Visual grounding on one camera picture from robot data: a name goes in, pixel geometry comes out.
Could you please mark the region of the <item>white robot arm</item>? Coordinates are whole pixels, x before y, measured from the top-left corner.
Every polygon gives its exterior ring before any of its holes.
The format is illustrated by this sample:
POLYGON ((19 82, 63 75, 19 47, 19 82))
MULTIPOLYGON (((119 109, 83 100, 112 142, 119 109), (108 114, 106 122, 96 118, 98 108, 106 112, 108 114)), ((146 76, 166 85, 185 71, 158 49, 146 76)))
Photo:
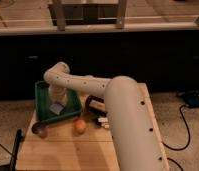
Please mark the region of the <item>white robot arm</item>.
POLYGON ((169 171, 156 119, 133 78, 71 75, 68 65, 58 62, 44 73, 44 80, 53 100, 65 88, 104 100, 120 171, 169 171))

